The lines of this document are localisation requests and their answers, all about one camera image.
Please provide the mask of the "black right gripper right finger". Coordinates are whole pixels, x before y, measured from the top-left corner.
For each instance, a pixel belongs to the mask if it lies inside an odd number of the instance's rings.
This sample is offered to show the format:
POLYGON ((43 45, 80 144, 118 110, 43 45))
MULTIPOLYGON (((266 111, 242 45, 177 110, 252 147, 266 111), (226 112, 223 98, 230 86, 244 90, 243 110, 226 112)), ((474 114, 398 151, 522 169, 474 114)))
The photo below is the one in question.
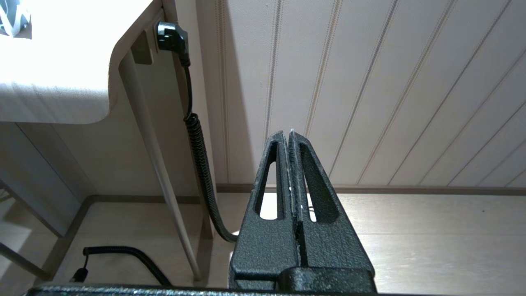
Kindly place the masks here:
POLYGON ((288 268, 288 291, 375 294, 374 267, 312 144, 291 131, 288 154, 300 259, 288 268))

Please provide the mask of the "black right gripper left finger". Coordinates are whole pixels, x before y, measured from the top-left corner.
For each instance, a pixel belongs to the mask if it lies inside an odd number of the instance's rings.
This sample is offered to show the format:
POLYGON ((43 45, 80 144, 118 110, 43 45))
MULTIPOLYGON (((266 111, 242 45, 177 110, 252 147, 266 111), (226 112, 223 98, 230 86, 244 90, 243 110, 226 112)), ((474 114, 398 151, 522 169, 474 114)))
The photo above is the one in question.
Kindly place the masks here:
POLYGON ((299 266, 295 240, 286 137, 282 131, 265 142, 242 227, 229 264, 230 289, 276 289, 280 274, 299 266), (260 216, 269 168, 276 165, 277 218, 260 216))

